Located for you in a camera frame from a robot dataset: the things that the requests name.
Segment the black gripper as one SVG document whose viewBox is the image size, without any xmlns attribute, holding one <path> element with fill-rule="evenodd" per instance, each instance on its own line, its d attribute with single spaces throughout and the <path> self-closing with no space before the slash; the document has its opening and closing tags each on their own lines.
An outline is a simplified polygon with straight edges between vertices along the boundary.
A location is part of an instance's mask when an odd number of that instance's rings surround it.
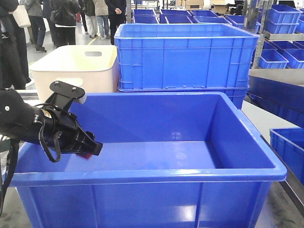
<svg viewBox="0 0 304 228">
<path fill-rule="evenodd" d="M 36 141 L 46 154 L 75 153 L 78 156 L 98 156 L 103 148 L 95 135 L 85 131 L 70 112 L 72 103 L 84 103 L 86 92 L 83 88 L 54 81 L 49 86 L 51 96 L 35 106 Z"/>
</svg>

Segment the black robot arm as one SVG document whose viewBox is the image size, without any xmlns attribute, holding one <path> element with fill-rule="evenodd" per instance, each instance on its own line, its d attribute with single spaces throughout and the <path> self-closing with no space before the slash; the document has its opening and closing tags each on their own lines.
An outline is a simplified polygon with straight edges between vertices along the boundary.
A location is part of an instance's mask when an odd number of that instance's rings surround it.
<svg viewBox="0 0 304 228">
<path fill-rule="evenodd" d="M 35 106 L 25 103 L 14 89 L 0 91 L 0 133 L 11 139 L 39 144 L 52 162 L 63 153 L 83 157 L 99 155 L 102 143 L 85 131 L 77 116 L 69 111 L 75 100 L 85 100 L 85 90 L 62 81 L 54 81 L 52 95 Z"/>
</svg>

